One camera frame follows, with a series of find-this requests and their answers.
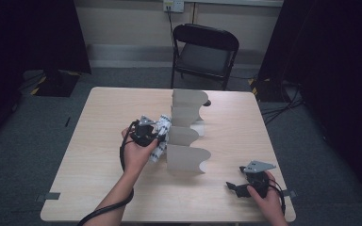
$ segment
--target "paper partition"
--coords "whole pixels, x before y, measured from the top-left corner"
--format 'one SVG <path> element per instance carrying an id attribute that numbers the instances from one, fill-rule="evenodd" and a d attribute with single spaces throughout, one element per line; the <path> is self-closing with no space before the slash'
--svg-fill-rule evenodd
<path id="1" fill-rule="evenodd" d="M 173 91 L 172 127 L 167 144 L 167 169 L 206 171 L 205 162 L 210 158 L 209 151 L 191 148 L 190 144 L 204 135 L 205 121 L 199 110 L 208 100 L 205 92 L 190 89 Z"/>

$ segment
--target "black folding chair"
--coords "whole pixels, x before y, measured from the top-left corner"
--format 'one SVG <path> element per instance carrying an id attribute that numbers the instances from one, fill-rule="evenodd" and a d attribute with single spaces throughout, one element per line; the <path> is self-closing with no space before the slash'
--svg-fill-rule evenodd
<path id="1" fill-rule="evenodd" d="M 185 43 L 180 52 L 179 42 Z M 227 87 L 239 49 L 238 39 L 228 31 L 198 24 L 181 24 L 173 31 L 173 71 L 222 81 Z"/>

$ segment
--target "human hand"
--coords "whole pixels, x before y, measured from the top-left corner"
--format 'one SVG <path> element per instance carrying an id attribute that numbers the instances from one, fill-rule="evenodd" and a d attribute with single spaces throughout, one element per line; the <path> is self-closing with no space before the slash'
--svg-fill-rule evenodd
<path id="1" fill-rule="evenodd" d="M 274 176 L 272 176 L 272 174 L 268 171 L 266 171 L 266 173 L 269 176 L 270 185 L 275 186 Z M 260 208 L 261 213 L 272 226 L 288 225 L 281 210 L 279 194 L 274 188 L 269 187 L 267 196 L 264 199 L 260 197 L 252 186 L 248 186 L 247 188 L 252 198 Z"/>
<path id="2" fill-rule="evenodd" d="M 122 130 L 122 136 L 125 137 L 127 133 L 128 127 Z M 149 160 L 149 156 L 152 150 L 157 146 L 157 139 L 152 141 L 146 147 L 142 147 L 138 145 L 133 139 L 128 136 L 127 141 L 125 142 L 124 146 L 124 163 L 125 163 L 125 170 L 124 173 L 132 172 L 140 174 L 143 170 L 143 167 Z"/>

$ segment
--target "tabletop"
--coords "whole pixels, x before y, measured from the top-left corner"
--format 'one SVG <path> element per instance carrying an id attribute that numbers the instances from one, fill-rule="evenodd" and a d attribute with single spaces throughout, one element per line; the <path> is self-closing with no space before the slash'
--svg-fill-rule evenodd
<path id="1" fill-rule="evenodd" d="M 205 135 L 190 146 L 210 151 L 206 173 L 167 170 L 166 155 L 148 163 L 135 184 L 135 196 L 124 222 L 255 222 L 264 221 L 255 202 L 238 198 L 225 182 L 247 184 L 239 171 L 252 160 L 272 163 L 279 185 L 282 172 L 250 92 L 205 91 L 211 106 L 202 106 Z M 171 115 L 172 89 L 94 88 L 84 106 L 41 211 L 45 221 L 79 221 L 92 212 L 122 175 L 121 131 L 145 115 Z M 286 197 L 286 219 L 295 211 Z"/>

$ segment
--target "finger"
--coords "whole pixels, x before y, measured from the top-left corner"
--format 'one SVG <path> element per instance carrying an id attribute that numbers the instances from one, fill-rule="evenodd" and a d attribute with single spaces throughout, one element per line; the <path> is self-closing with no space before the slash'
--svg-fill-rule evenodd
<path id="1" fill-rule="evenodd" d="M 128 127 L 125 127 L 125 129 L 122 130 L 122 137 L 124 138 L 125 135 L 127 134 L 128 131 Z"/>
<path id="2" fill-rule="evenodd" d="M 263 202 L 263 199 L 261 196 L 257 193 L 257 191 L 252 186 L 247 186 L 247 189 L 249 191 L 249 194 L 251 194 L 252 198 L 255 200 L 255 202 L 260 203 Z"/>
<path id="3" fill-rule="evenodd" d="M 275 186 L 275 178 L 274 176 L 269 172 L 269 171 L 265 171 L 267 176 L 269 176 L 269 180 L 270 180 L 270 185 Z"/>
<path id="4" fill-rule="evenodd" d="M 147 147 L 146 149 L 149 150 L 149 152 L 153 151 L 155 147 L 157 147 L 158 139 L 154 139 Z"/>
<path id="5" fill-rule="evenodd" d="M 269 186 L 269 188 L 267 189 L 267 195 L 269 196 L 269 194 L 272 194 L 272 193 L 278 195 L 278 191 L 274 187 Z"/>

